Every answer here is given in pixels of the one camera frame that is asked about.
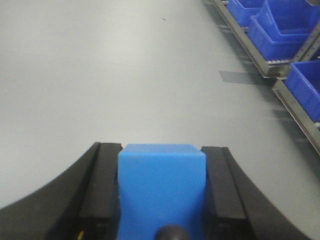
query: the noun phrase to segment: black curved base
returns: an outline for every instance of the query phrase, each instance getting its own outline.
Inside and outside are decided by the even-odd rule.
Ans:
[[[119,143],[96,142],[52,182],[0,209],[0,240],[115,240],[121,150]],[[207,240],[309,240],[252,183],[228,148],[202,151]]]

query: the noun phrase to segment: gray floor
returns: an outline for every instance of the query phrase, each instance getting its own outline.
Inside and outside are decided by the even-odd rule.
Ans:
[[[227,146],[320,236],[320,159],[201,0],[0,1],[0,207],[93,142]]]

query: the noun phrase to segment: blue bin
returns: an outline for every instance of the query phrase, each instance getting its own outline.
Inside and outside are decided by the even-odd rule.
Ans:
[[[203,240],[206,155],[187,144],[129,144],[119,153],[118,240],[152,240],[178,225]]]
[[[291,63],[285,81],[295,99],[314,122],[320,121],[320,61]]]
[[[304,41],[272,40],[257,22],[256,16],[251,17],[248,37],[267,61],[290,60],[304,44]]]
[[[241,27],[248,27],[250,18],[256,15],[265,0],[229,0],[228,10]]]
[[[274,41],[305,41],[320,20],[306,0],[265,0],[257,21]]]

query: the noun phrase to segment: shelving unit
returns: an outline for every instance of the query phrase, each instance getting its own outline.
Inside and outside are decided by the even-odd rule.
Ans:
[[[320,131],[317,128],[316,123],[310,119],[296,98],[288,90],[283,78],[277,79],[273,86],[273,91],[320,155]]]
[[[291,62],[309,61],[316,53],[318,53],[318,50],[320,49],[320,21],[292,60],[266,61],[248,38],[244,29],[240,27],[235,18],[226,8],[225,5],[228,4],[228,2],[225,0],[211,1],[227,25],[231,28],[232,32],[247,52],[261,75],[264,78],[277,78],[277,81],[273,86],[273,91],[320,155],[320,131],[317,128],[317,123],[314,123],[310,119],[308,114],[300,106],[284,83],[291,70]],[[307,1],[311,5],[320,6],[320,0]]]
[[[211,0],[220,15],[223,17],[227,25],[231,28],[232,32],[247,52],[256,68],[259,70],[264,78],[276,78],[281,76],[289,66],[290,60],[277,60],[277,61],[266,61],[261,53],[258,51],[256,46],[248,38],[245,31],[237,23],[235,18],[226,8],[226,1]]]

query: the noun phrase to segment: epoxy floor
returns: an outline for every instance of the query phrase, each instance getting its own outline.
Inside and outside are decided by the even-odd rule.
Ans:
[[[320,236],[320,158],[205,0],[0,1],[0,207],[93,142],[226,146]]]

